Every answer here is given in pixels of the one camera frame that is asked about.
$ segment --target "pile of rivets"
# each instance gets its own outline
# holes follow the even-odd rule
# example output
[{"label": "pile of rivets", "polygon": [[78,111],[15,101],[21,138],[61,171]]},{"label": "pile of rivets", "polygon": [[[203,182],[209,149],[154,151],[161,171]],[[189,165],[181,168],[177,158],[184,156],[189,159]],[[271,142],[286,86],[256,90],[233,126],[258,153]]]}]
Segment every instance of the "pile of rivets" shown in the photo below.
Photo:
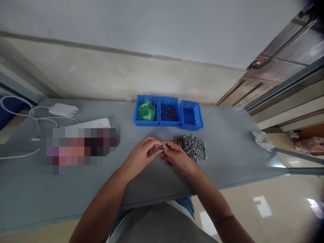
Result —
[{"label": "pile of rivets", "polygon": [[206,141],[204,142],[202,139],[194,137],[194,135],[190,137],[184,135],[175,137],[174,143],[179,145],[196,163],[198,159],[207,160]]},{"label": "pile of rivets", "polygon": [[163,111],[162,111],[162,106],[161,106],[161,120],[166,116],[168,115],[168,117],[171,117],[171,118],[174,118],[174,120],[176,121],[177,118],[176,118],[176,111],[174,109],[172,109],[171,107],[169,108],[168,106],[165,106],[166,107],[166,111],[163,115]]}]

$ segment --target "crumpled white tissue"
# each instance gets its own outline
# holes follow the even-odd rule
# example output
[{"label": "crumpled white tissue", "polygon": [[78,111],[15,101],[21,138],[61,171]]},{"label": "crumpled white tissue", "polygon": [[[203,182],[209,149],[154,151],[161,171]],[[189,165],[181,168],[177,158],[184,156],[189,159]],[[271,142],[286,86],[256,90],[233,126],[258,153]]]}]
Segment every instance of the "crumpled white tissue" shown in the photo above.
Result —
[{"label": "crumpled white tissue", "polygon": [[275,146],[267,140],[265,132],[252,132],[252,134],[255,138],[255,142],[260,147],[272,152],[271,149],[273,149]]}]

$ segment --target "blue plastic bin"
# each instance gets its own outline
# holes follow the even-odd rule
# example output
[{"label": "blue plastic bin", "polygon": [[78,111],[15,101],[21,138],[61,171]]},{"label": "blue plastic bin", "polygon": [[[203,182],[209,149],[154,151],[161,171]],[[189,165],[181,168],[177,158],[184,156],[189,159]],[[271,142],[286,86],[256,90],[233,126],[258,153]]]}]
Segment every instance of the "blue plastic bin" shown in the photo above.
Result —
[{"label": "blue plastic bin", "polygon": [[[182,118],[180,113],[179,101],[178,98],[175,97],[167,97],[167,96],[160,96],[160,122],[159,126],[164,127],[177,127],[181,124]],[[175,117],[168,117],[166,114],[166,110],[171,108],[175,110]]]},{"label": "blue plastic bin", "polygon": [[182,100],[180,112],[182,116],[181,129],[198,131],[204,127],[199,103]]},{"label": "blue plastic bin", "polygon": [[[138,119],[138,107],[146,100],[152,101],[152,104],[156,107],[156,113],[153,121],[142,121]],[[138,95],[136,100],[136,107],[134,113],[134,123],[140,127],[157,127],[160,120],[160,100],[158,96]]]}]

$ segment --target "hand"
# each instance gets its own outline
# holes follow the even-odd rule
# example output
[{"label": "hand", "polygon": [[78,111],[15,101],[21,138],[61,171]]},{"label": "hand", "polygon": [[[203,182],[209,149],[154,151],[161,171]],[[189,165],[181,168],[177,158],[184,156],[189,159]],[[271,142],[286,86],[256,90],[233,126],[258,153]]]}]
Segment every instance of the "hand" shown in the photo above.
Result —
[{"label": "hand", "polygon": [[196,171],[197,164],[193,162],[183,149],[171,141],[163,142],[163,153],[161,160],[168,160],[185,176],[191,175]]},{"label": "hand", "polygon": [[131,181],[148,165],[162,150],[154,150],[154,147],[159,148],[162,143],[152,137],[147,137],[137,144],[128,155],[125,162],[120,167],[123,170],[123,175],[127,181]]}]

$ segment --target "green component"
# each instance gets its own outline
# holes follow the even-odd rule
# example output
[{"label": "green component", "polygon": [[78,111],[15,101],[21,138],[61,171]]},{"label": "green component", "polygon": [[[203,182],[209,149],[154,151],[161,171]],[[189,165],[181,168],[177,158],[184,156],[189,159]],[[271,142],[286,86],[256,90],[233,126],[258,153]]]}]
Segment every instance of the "green component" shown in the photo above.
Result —
[{"label": "green component", "polygon": [[156,109],[155,106],[152,104],[152,101],[146,100],[138,108],[138,119],[153,121],[155,112]]}]

